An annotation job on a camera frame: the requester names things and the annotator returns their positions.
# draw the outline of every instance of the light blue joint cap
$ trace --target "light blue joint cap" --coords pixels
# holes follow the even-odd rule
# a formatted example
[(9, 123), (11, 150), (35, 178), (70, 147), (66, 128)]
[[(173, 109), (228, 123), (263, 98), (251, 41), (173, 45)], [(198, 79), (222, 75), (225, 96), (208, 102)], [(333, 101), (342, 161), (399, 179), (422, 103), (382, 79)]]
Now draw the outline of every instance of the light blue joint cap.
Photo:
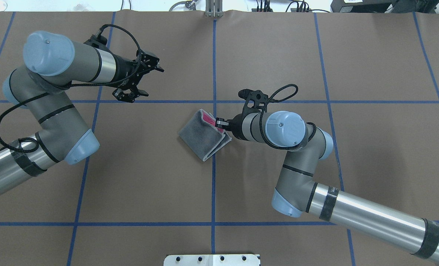
[(86, 157), (95, 153), (100, 147), (100, 143), (96, 139), (93, 131), (88, 129), (85, 134), (76, 142), (75, 146), (65, 157), (65, 161), (69, 165), (78, 163)]
[(295, 208), (285, 198), (283, 198), (282, 195), (280, 195), (280, 193), (277, 191), (277, 189), (274, 189), (274, 196), (272, 197), (272, 207), (281, 214), (285, 214), (290, 217), (297, 218), (302, 215), (302, 211)]
[(42, 76), (62, 74), (75, 58), (73, 42), (64, 35), (46, 31), (27, 37), (22, 52), (27, 68)]
[(326, 131), (322, 130), (321, 128), (318, 128), (318, 129), (321, 130), (321, 132), (324, 135), (324, 140), (326, 141), (326, 148), (324, 149), (323, 156), (321, 156), (321, 158), (319, 158), (319, 160), (324, 160), (333, 151), (333, 148), (334, 148), (333, 137), (331, 137), (331, 135), (329, 135)]
[[(10, 103), (16, 105), (19, 104), (20, 102), (12, 94), (10, 79), (11, 79), (11, 75), (9, 75), (3, 82), (3, 94)], [(23, 105), (21, 106), (21, 108), (27, 109), (27, 106)]]
[(300, 143), (306, 133), (306, 124), (297, 113), (278, 111), (265, 122), (265, 135), (273, 145), (291, 147)]

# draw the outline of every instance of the label sticker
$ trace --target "label sticker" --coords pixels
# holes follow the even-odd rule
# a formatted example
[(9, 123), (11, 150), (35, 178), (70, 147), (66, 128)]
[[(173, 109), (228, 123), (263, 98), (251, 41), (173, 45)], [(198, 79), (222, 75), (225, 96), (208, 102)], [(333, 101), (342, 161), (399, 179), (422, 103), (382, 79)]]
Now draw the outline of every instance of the label sticker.
[(346, 12), (351, 12), (353, 7), (341, 7), (341, 10), (339, 11), (339, 13), (346, 13)]

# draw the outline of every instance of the pink fabric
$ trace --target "pink fabric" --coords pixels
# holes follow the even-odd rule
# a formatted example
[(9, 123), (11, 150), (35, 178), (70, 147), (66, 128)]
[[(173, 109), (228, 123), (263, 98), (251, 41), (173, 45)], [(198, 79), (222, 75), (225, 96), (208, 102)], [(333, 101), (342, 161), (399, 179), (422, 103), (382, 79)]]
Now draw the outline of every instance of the pink fabric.
[[(203, 121), (206, 123), (211, 124), (212, 126), (216, 125), (216, 119), (213, 118), (208, 112), (201, 110), (201, 113), (203, 113)], [(219, 132), (224, 133), (224, 129), (222, 128), (216, 128)]]

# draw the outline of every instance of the gray towel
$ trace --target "gray towel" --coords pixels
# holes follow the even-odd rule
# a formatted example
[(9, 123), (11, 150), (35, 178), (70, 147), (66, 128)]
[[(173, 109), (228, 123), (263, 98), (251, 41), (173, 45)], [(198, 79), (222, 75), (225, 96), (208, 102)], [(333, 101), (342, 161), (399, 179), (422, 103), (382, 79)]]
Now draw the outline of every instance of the gray towel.
[(224, 129), (215, 127), (216, 119), (199, 109), (178, 135), (200, 159), (206, 161), (232, 138)]

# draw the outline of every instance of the black cable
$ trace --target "black cable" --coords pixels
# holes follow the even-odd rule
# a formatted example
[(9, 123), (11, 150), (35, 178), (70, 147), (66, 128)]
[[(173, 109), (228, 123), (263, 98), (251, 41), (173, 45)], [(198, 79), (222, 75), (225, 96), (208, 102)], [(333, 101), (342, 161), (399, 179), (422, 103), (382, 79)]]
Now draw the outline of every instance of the black cable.
[[(275, 100), (275, 99), (274, 99), (274, 96), (277, 95), (277, 93), (279, 93), (280, 91), (283, 91), (284, 89), (289, 88), (289, 87), (291, 87), (291, 86), (295, 88), (295, 92), (294, 92), (294, 93), (292, 93), (290, 96), (287, 96), (287, 97), (285, 97), (285, 98), (283, 98), (283, 99), (280, 99), (280, 100)], [(267, 101), (266, 101), (265, 104), (264, 104), (264, 108), (262, 108), (262, 110), (260, 111), (260, 118), (259, 118), (259, 120), (258, 120), (258, 127), (259, 127), (259, 129), (260, 129), (260, 135), (262, 136), (262, 139), (265, 141), (265, 143), (266, 143), (268, 146), (270, 146), (270, 147), (272, 147), (272, 148), (274, 148), (274, 149), (277, 149), (277, 150), (294, 150), (294, 149), (296, 149), (297, 147), (300, 146), (300, 143), (298, 143), (298, 144), (295, 145), (295, 146), (291, 146), (291, 147), (279, 147), (279, 146), (275, 146), (275, 145), (273, 145), (272, 143), (270, 143), (270, 142), (267, 140), (267, 138), (265, 137), (264, 130), (262, 129), (262, 120), (263, 120), (263, 117), (264, 117), (265, 109), (266, 109), (266, 107), (267, 107), (267, 105), (268, 105), (269, 103), (280, 103), (280, 102), (283, 102), (283, 101), (285, 101), (285, 100), (287, 100), (287, 99), (289, 99), (289, 98), (292, 98), (292, 97), (295, 96), (297, 93), (298, 93), (298, 86), (296, 86), (295, 84), (288, 84), (288, 85), (282, 86), (280, 89), (276, 90), (276, 91), (275, 91), (275, 92), (274, 92), (274, 93), (273, 93), (273, 94), (267, 99)]]
[(303, 12), (303, 10), (304, 10), (303, 8), (305, 7), (305, 3), (306, 3), (305, 1), (302, 1), (302, 3), (301, 3), (301, 5), (300, 5), (300, 7), (299, 7), (299, 8), (297, 8), (297, 10), (296, 10), (296, 11), (297, 11), (297, 12)]
[(309, 142), (314, 137), (314, 135), (316, 134), (316, 125), (313, 122), (307, 122), (307, 124), (309, 124), (309, 125), (311, 125), (313, 127), (313, 132), (308, 137), (308, 142)]
[(310, 11), (324, 11), (324, 12), (327, 12), (327, 13), (331, 13), (331, 12), (329, 12), (329, 11), (327, 11), (327, 10), (307, 10), (307, 11), (305, 11), (305, 12), (310, 12)]
[(296, 3), (296, 8), (298, 9), (298, 6), (300, 5), (300, 3), (298, 3), (298, 1), (291, 1), (290, 4), (288, 4), (287, 10), (285, 10), (285, 13), (288, 12), (288, 9), (289, 9), (290, 6), (292, 5), (292, 3)]
[[(8, 110), (6, 110), (4, 113), (2, 113), (0, 115), (0, 124), (1, 124), (1, 121), (3, 120), (3, 118), (5, 116), (7, 116), (8, 113), (16, 110), (17, 108), (19, 108), (19, 107), (21, 107), (21, 106), (23, 106), (23, 105), (25, 105), (25, 104), (27, 104), (29, 102), (32, 102), (32, 101), (37, 100), (37, 99), (40, 99), (40, 98), (45, 97), (47, 95), (49, 95), (47, 92), (46, 93), (42, 93), (40, 95), (37, 95), (37, 96), (32, 97), (30, 99), (27, 99), (27, 100), (25, 100), (23, 102), (20, 102), (20, 103), (16, 104), (15, 106), (12, 106), (11, 108), (9, 108)], [(32, 152), (36, 151), (39, 148), (39, 143), (37, 142), (37, 140), (35, 140), (33, 138), (21, 138), (21, 139), (19, 139), (19, 141), (20, 142), (21, 141), (32, 142), (32, 143), (35, 144), (35, 147), (30, 149), (30, 150), (19, 149), (19, 148), (16, 148), (16, 147), (13, 147), (13, 146), (9, 145), (8, 143), (5, 143), (2, 140), (1, 136), (0, 136), (0, 144), (3, 145), (3, 147), (8, 148), (8, 149), (13, 150), (13, 151), (17, 151), (18, 153), (32, 153)]]
[(70, 85), (70, 87), (73, 87), (73, 86), (108, 86), (108, 85), (112, 85), (112, 84), (126, 81), (126, 80), (130, 79), (132, 76), (134, 76), (135, 74), (138, 74), (137, 70), (140, 67), (140, 56), (144, 53), (144, 51), (142, 51), (142, 49), (140, 49), (140, 45), (137, 42), (136, 38), (130, 32), (128, 32), (126, 29), (123, 29), (122, 27), (120, 27), (118, 25), (114, 25), (114, 24), (104, 24), (103, 26), (100, 27), (100, 30), (96, 33), (96, 35), (97, 36), (101, 35), (103, 33), (103, 30), (106, 29), (107, 27), (117, 28), (117, 29), (122, 30), (123, 32), (126, 32), (131, 37), (131, 39), (134, 41), (134, 43), (136, 44), (139, 53), (138, 53), (137, 58), (136, 58), (136, 61), (138, 61), (138, 63), (136, 65), (134, 71), (129, 76), (127, 76), (123, 79), (120, 79), (118, 81), (111, 81), (111, 82), (105, 82), (105, 83), (79, 83), (79, 84), (72, 84), (72, 85)]
[(265, 12), (270, 12), (270, 0), (265, 0)]

